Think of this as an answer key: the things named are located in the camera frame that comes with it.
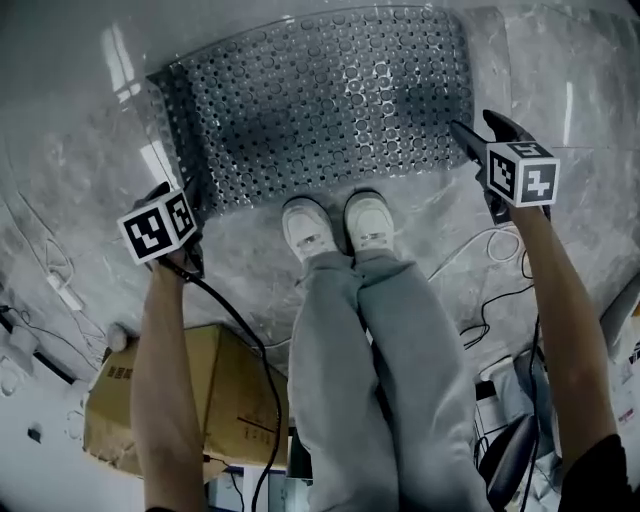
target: electrical outlet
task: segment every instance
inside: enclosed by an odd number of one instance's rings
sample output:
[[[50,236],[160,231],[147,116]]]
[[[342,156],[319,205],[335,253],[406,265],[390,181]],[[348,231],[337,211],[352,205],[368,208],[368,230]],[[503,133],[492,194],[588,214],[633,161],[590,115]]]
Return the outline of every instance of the electrical outlet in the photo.
[[[56,293],[60,295],[60,298],[65,302],[67,306],[69,306],[72,311],[82,311],[82,308],[84,308],[84,304],[78,298],[78,296],[69,289],[68,286],[63,286],[64,281],[60,277],[60,274],[58,274],[57,272],[51,272],[47,276],[47,282],[51,285],[51,288],[53,288]]]

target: marble floor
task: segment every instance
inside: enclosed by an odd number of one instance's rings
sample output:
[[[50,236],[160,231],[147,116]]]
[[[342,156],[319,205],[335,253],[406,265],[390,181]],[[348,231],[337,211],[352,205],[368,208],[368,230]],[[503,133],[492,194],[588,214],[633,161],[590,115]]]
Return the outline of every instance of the marble floor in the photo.
[[[371,5],[366,0],[70,0],[0,4],[0,302],[28,309],[42,350],[79,378],[95,373],[101,331],[137,330],[149,281],[134,266],[116,219],[170,172],[145,108],[144,76],[178,56],[287,16]],[[398,0],[396,5],[411,5]],[[498,110],[562,160],[553,222],[599,310],[640,270],[640,21],[623,0],[450,0],[468,33],[476,112]],[[481,116],[476,129],[490,133]],[[397,252],[430,275],[458,246],[492,226],[474,165],[375,183],[393,210]],[[339,219],[352,188],[318,199]],[[522,288],[519,262],[474,243],[434,281],[456,325],[483,301]],[[73,264],[71,313],[44,271]],[[496,241],[500,255],[513,240]],[[280,233],[277,206],[211,219],[207,281],[269,343],[287,339],[301,297],[301,267]],[[199,290],[186,321],[225,320]],[[531,340],[532,292],[489,306],[491,331],[468,352],[481,369]],[[270,351],[286,371],[287,347]]]

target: white wall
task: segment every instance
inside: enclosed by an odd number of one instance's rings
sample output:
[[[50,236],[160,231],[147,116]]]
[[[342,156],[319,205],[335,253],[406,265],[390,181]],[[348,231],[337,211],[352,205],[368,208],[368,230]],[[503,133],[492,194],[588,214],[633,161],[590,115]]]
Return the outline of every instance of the white wall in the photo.
[[[10,512],[143,511],[142,481],[95,461],[67,435],[81,424],[77,414],[67,419],[81,410],[79,395],[34,364],[34,379],[0,397],[0,502]],[[27,436],[34,423],[42,444]]]

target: marker cube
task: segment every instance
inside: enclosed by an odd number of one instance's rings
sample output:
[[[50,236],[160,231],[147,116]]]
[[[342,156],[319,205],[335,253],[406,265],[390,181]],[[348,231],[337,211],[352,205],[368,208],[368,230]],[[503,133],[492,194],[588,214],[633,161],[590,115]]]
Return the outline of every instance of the marker cube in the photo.
[[[487,187],[516,207],[554,204],[560,160],[538,142],[487,144]]]
[[[182,190],[121,217],[118,227],[136,265],[179,249],[197,229]]]

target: white sneaker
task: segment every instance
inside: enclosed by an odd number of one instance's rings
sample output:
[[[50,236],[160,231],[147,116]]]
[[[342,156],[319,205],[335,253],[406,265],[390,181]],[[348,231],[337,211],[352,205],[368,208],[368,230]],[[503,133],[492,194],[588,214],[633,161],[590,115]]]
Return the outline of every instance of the white sneaker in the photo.
[[[338,250],[327,212],[311,199],[298,197],[284,205],[282,229],[289,247],[301,262]]]
[[[368,249],[393,251],[393,219],[380,194],[354,194],[347,201],[344,217],[355,252]]]

